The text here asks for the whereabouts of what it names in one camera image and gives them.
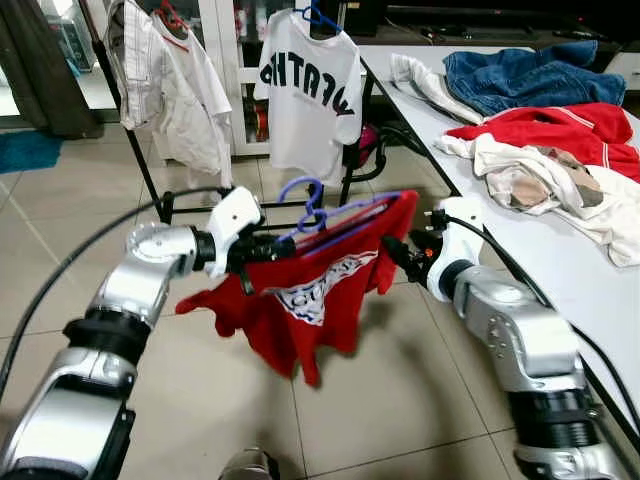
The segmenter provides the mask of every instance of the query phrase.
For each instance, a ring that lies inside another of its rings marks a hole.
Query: purple hanger
[[[316,189],[313,193],[313,195],[311,196],[311,198],[306,202],[305,204],[305,208],[307,210],[306,215],[304,215],[302,218],[300,218],[300,220],[298,220],[298,226],[294,229],[291,230],[289,233],[286,233],[282,236],[280,236],[278,238],[278,241],[283,241],[287,238],[291,238],[294,235],[296,235],[297,233],[313,233],[313,232],[317,232],[321,229],[325,229],[326,225],[327,225],[327,218],[330,217],[335,217],[336,215],[340,215],[341,213],[347,211],[347,210],[351,210],[353,208],[365,208],[365,207],[369,207],[371,205],[373,205],[374,203],[379,202],[380,200],[384,200],[387,198],[397,198],[400,196],[400,192],[389,192],[389,193],[383,193],[380,195],[376,195],[373,197],[373,199],[371,200],[361,200],[358,202],[352,202],[352,203],[348,203],[346,205],[343,205],[342,207],[338,207],[338,208],[334,208],[333,210],[330,211],[325,211],[322,208],[315,208],[314,207],[314,203],[317,202],[317,200],[319,199],[319,195],[322,189],[322,183],[313,177],[299,177],[296,178],[294,180],[291,180],[289,183],[287,183],[285,185],[285,187],[282,189],[282,191],[280,192],[280,195],[278,196],[278,202],[282,203],[287,195],[287,193],[289,193],[289,191],[297,186],[300,185],[301,183],[311,183],[313,185],[316,186]],[[312,225],[310,227],[306,227],[304,224],[307,222],[307,220],[309,220],[309,218],[311,217],[316,217],[316,218],[320,218],[321,220],[316,224],[316,225]],[[339,240],[343,240],[344,238],[349,237],[350,235],[352,235],[353,233],[355,233],[358,229],[348,232],[347,234],[339,237]],[[332,241],[332,243],[330,242],[330,244],[334,244],[338,239],[334,239]]]

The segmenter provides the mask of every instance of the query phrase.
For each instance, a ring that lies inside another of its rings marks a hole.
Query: white print on shirt
[[[336,80],[333,75],[320,72],[313,63],[294,52],[276,52],[271,55],[271,63],[265,65],[260,71],[260,80],[266,85],[280,87],[293,85],[304,90],[306,95],[314,99],[320,93],[322,105],[325,107],[333,96],[331,106],[337,116],[354,115],[353,109],[349,108],[349,102],[342,100],[344,86],[336,89]]]
[[[309,325],[321,327],[324,323],[324,299],[329,291],[377,256],[377,251],[347,255],[333,263],[321,276],[308,283],[290,288],[269,288],[263,294],[275,295],[294,318]]]

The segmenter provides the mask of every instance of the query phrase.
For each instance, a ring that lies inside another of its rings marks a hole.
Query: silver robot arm
[[[445,199],[429,214],[442,218],[444,213],[482,228],[474,203],[463,198]],[[412,232],[418,253],[393,239],[385,243],[409,279],[440,301],[452,302],[487,347],[509,400],[518,435],[514,457],[522,473],[532,480],[625,478],[589,415],[578,342],[569,323],[523,283],[478,265],[482,239],[477,235],[455,223],[440,227],[441,237]]]
[[[234,250],[245,227],[259,220],[253,195],[239,187],[213,209],[207,231],[164,224],[134,230],[124,260],[105,278],[84,317],[64,329],[69,346],[55,357],[5,439],[0,478],[117,478],[135,419],[126,400],[170,280],[203,269],[217,276],[232,260],[290,254],[291,245],[282,244],[277,250],[266,244]]]

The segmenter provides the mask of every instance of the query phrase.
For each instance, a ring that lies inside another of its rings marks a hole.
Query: pile of clothes
[[[530,215],[554,212],[605,246],[617,266],[640,264],[640,155],[619,75],[583,69],[596,42],[539,52],[456,52],[446,77],[393,55],[396,86],[471,123],[436,140],[473,160],[492,198]]]

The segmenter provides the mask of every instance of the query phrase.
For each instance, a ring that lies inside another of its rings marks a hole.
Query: white table
[[[397,90],[389,81],[391,53],[415,57],[436,73],[442,59],[462,47],[361,46],[362,62],[375,85],[427,148],[434,167],[462,196],[482,205],[489,232],[545,292],[557,310],[589,335],[619,371],[640,410],[640,267],[617,268],[606,251],[556,215],[532,217],[500,207],[474,177],[472,162],[433,147],[445,130],[460,126],[426,103]],[[467,51],[495,53],[494,47]],[[640,120],[630,116],[640,145]],[[557,261],[561,256],[563,264]],[[613,401],[629,418],[622,397],[599,357],[586,344],[581,353]]]

